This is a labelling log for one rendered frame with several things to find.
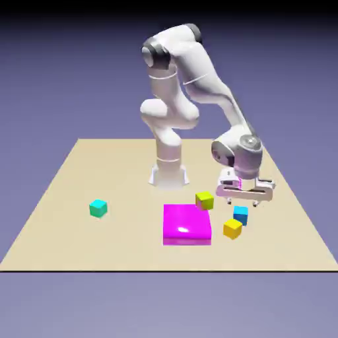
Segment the small lime cube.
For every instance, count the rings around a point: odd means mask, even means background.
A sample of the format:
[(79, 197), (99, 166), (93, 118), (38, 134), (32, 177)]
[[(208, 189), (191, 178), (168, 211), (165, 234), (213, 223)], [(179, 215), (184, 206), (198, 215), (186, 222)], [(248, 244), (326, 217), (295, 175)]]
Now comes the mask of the small lime cube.
[(214, 207), (214, 196), (209, 191), (196, 193), (195, 204), (202, 210), (211, 210)]

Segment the small blue cube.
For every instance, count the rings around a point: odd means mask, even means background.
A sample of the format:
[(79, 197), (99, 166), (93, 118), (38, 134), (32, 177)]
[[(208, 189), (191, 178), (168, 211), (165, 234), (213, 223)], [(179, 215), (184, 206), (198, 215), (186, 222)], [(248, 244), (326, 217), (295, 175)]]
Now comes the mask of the small blue cube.
[(248, 223), (248, 207), (234, 206), (233, 219), (241, 222), (243, 226), (246, 226)]

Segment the large magenta box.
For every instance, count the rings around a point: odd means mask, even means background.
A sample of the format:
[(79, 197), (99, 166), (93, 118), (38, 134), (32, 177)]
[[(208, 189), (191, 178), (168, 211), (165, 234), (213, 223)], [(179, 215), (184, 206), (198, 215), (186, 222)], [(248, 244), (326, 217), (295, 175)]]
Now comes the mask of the large magenta box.
[(206, 246), (211, 244), (209, 212), (193, 204), (165, 204), (162, 239), (164, 246)]

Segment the small turquoise cube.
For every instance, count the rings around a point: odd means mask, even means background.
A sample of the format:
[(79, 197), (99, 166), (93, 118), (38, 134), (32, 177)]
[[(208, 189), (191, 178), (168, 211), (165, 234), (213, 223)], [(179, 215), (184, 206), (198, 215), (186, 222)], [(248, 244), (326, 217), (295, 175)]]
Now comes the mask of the small turquoise cube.
[(96, 218), (101, 218), (108, 212), (108, 205), (106, 201), (95, 199), (89, 204), (90, 215)]

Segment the small yellow cube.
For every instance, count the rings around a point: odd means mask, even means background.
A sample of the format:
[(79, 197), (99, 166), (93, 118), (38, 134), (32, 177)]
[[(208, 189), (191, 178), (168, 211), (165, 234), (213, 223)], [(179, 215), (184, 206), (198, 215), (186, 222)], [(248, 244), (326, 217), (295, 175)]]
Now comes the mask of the small yellow cube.
[(223, 234), (234, 240), (242, 232), (242, 223), (236, 219), (229, 219), (223, 224)]

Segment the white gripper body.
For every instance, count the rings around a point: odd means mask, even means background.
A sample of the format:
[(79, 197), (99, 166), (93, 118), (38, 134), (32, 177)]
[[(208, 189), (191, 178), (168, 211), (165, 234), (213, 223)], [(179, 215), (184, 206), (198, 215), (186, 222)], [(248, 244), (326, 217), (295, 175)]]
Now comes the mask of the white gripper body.
[(219, 185), (216, 189), (216, 195), (231, 199), (248, 199), (260, 202), (272, 200), (273, 190), (268, 187), (256, 187), (255, 189), (244, 191), (235, 187)]

